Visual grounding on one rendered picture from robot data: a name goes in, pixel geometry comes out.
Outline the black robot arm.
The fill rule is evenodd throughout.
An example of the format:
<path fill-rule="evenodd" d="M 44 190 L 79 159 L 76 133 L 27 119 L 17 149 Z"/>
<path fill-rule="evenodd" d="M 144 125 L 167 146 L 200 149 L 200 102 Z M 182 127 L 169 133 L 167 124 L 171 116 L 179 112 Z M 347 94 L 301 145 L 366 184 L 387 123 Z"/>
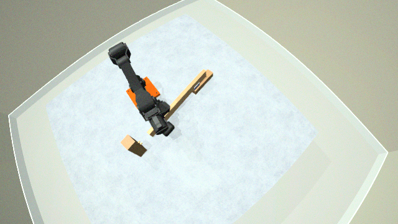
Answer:
<path fill-rule="evenodd" d="M 169 129 L 164 121 L 165 115 L 170 112 L 170 105 L 165 101 L 157 100 L 146 90 L 146 82 L 134 72 L 130 61 L 130 50 L 126 43 L 120 42 L 108 49 L 108 55 L 114 65 L 119 66 L 129 83 L 129 88 L 136 96 L 136 106 L 145 121 L 150 122 L 156 135 Z M 145 116 L 143 115 L 143 113 Z M 159 113 L 162 113 L 161 115 Z"/>

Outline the long wooden rail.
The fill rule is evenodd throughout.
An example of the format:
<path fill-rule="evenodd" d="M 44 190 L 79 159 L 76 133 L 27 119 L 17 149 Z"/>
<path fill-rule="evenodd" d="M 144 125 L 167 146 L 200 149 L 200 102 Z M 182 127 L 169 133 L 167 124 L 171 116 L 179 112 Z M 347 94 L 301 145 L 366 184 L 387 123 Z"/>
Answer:
<path fill-rule="evenodd" d="M 201 83 L 204 79 L 206 78 L 206 70 L 202 70 L 196 77 L 195 79 L 181 92 L 181 94 L 178 95 L 178 97 L 172 102 L 170 105 L 170 112 L 168 112 L 165 115 L 165 120 L 168 120 L 171 115 L 177 110 L 177 108 L 187 99 L 187 97 L 191 94 L 191 92 L 194 90 L 194 87 L 198 84 Z M 151 127 L 148 132 L 148 135 L 154 137 L 155 132 L 153 128 Z"/>

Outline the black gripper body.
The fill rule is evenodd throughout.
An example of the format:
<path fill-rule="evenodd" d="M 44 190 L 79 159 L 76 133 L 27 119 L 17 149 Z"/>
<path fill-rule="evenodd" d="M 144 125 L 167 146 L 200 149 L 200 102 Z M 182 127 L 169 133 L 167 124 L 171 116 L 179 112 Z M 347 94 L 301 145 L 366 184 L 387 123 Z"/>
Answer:
<path fill-rule="evenodd" d="M 170 121 L 168 121 L 166 124 L 169 127 L 169 129 L 166 130 L 166 132 L 162 133 L 165 137 L 167 137 L 175 129 L 174 125 Z"/>

